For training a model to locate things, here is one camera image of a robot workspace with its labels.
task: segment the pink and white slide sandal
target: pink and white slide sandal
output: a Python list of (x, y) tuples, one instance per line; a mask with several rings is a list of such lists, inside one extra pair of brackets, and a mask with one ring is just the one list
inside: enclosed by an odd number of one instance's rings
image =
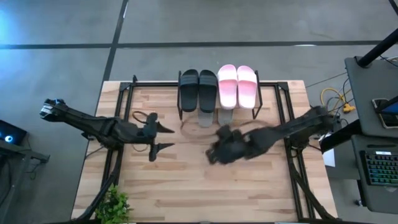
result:
[(223, 109), (231, 110), (236, 106), (236, 87), (238, 77), (233, 65), (224, 65), (217, 73), (220, 105)]
[(253, 69), (245, 65), (238, 68), (237, 74), (239, 107), (253, 109), (256, 105), (257, 76)]

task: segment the desk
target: desk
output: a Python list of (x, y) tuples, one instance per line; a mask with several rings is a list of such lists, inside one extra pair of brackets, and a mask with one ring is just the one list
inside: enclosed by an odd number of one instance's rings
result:
[[(295, 116), (300, 116), (310, 109), (304, 82), (288, 83)], [(97, 116), (113, 116), (119, 84), (104, 82)], [(257, 119), (273, 125), (280, 124), (274, 90), (262, 87), (261, 94), (263, 106)], [(162, 125), (175, 131), (174, 134), (159, 134), (157, 142), (175, 142), (176, 145), (160, 151), (155, 162), (148, 161), (148, 151), (136, 152), (131, 145), (125, 146), (119, 189), (129, 196), (129, 204), (134, 209), (131, 212), (132, 222), (297, 221), (283, 141), (276, 142), (267, 154), (250, 161), (211, 166), (204, 151), (215, 139), (184, 137), (180, 131), (181, 121), (176, 104), (176, 87), (134, 88), (131, 112), (157, 112)], [(215, 115), (213, 126), (200, 128), (196, 114), (183, 114), (183, 120), (188, 120), (184, 127), (187, 132), (208, 134), (219, 127)], [(251, 110), (235, 109), (233, 116), (233, 124), (252, 119)], [(131, 114), (129, 121), (137, 123)], [(92, 141), (87, 153), (97, 148), (98, 142)], [(309, 147), (304, 150), (303, 157), (312, 192), (336, 217), (321, 152)], [(98, 193), (105, 158), (106, 150), (103, 150), (85, 161), (72, 218), (78, 217)], [(302, 192), (300, 198), (307, 217)]]
[(374, 60), (368, 68), (361, 68), (355, 58), (345, 60), (349, 82), (353, 90), (362, 133), (367, 136), (396, 138), (398, 129), (386, 129), (374, 112), (373, 99), (398, 95), (398, 68), (383, 60)]

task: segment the black slide sandal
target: black slide sandal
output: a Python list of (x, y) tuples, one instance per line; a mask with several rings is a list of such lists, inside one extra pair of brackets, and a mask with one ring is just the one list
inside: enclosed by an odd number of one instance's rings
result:
[(184, 112), (196, 110), (198, 104), (199, 73), (195, 69), (185, 71), (178, 83), (180, 87), (181, 109)]
[(216, 108), (217, 76), (209, 70), (203, 70), (199, 76), (199, 107), (204, 113), (212, 113)]

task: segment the electronic device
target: electronic device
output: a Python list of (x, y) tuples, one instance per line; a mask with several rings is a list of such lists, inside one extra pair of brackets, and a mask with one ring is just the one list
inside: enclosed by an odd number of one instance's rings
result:
[(398, 187), (398, 153), (389, 151), (361, 151), (369, 185)]
[(373, 99), (372, 103), (384, 128), (398, 128), (398, 97)]
[(398, 96), (391, 100), (375, 99), (373, 102), (376, 104), (374, 110), (377, 113), (398, 115)]
[(20, 146), (26, 134), (25, 130), (0, 120), (0, 140)]

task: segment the slide sandal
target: slide sandal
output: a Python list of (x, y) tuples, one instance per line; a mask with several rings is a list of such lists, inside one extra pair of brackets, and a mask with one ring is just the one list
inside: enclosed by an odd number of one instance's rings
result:
[(238, 100), (239, 107), (253, 109), (256, 105), (257, 76), (248, 66), (240, 66), (238, 74)]
[(231, 124), (234, 110), (218, 109), (217, 121), (220, 126)]
[(231, 110), (236, 106), (236, 87), (238, 78), (233, 65), (224, 65), (217, 73), (220, 105), (223, 109)]
[(208, 128), (213, 124), (214, 110), (217, 99), (217, 77), (209, 70), (203, 70), (199, 75), (199, 125)]
[(217, 77), (209, 70), (199, 75), (199, 107), (205, 113), (212, 113), (216, 108)]
[(195, 69), (184, 72), (178, 82), (180, 87), (181, 109), (184, 112), (196, 110), (198, 104), (199, 73)]

